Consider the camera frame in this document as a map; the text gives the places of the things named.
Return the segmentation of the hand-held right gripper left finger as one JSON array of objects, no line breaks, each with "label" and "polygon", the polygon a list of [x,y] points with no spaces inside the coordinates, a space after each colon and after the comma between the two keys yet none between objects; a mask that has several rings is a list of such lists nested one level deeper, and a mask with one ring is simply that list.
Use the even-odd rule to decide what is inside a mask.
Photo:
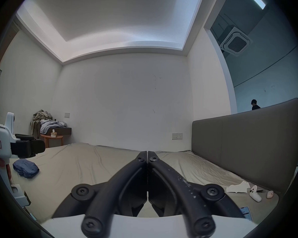
[{"label": "hand-held right gripper left finger", "polygon": [[108,237],[114,214],[137,217],[147,201],[147,152],[122,167],[107,182],[79,184],[52,218],[85,215],[80,227],[88,238]]}]

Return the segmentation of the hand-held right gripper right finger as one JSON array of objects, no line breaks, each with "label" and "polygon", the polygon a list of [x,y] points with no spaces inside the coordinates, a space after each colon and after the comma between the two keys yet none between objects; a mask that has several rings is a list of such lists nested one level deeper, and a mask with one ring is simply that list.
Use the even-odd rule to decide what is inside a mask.
[{"label": "hand-held right gripper right finger", "polygon": [[148,200],[159,217],[183,215],[190,237],[211,237],[216,229],[212,215],[243,219],[222,187],[188,182],[153,151],[148,152]]}]

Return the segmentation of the person's left hand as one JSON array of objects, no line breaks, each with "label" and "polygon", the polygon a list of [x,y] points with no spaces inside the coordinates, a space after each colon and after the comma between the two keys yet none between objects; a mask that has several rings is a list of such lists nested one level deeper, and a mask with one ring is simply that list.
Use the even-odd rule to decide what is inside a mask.
[{"label": "person's left hand", "polygon": [[0,175],[7,186],[11,188],[11,168],[9,165],[9,158],[0,158]]}]

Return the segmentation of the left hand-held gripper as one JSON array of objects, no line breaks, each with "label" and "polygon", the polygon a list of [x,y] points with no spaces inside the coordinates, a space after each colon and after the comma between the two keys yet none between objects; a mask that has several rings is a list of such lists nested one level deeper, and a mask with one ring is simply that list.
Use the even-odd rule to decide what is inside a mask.
[{"label": "left hand-held gripper", "polygon": [[[5,124],[0,124],[0,158],[26,159],[43,153],[44,141],[31,135],[15,134],[14,121],[14,113],[8,112]],[[31,205],[19,184],[11,184],[11,188],[7,189],[22,208]]]}]

